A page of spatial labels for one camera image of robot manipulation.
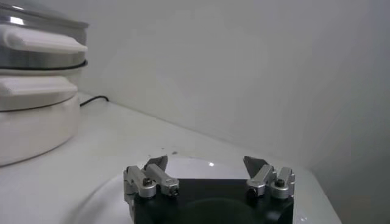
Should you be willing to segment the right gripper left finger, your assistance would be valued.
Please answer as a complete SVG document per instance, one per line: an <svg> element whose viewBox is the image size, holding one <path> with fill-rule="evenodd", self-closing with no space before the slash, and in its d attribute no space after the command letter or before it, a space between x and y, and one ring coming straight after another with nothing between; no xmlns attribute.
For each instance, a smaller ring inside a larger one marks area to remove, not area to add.
<svg viewBox="0 0 390 224"><path fill-rule="evenodd" d="M165 172L167 165L168 156L164 155L149 159L142 169L138 166L126 167L123 171L124 200L131 201L135 197L151 199L157 194L177 198L180 183Z"/></svg>

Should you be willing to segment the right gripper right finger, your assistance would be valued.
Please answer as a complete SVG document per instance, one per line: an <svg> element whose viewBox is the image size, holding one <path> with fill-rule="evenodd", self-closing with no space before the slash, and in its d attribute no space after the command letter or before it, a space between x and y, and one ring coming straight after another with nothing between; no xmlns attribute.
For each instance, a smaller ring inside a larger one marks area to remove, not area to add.
<svg viewBox="0 0 390 224"><path fill-rule="evenodd" d="M245 156L243 162L250 177L246 181L247 195L258 198L270 194L278 200L294 197L296 176L291 168L282 167L277 172L264 159L251 156Z"/></svg>

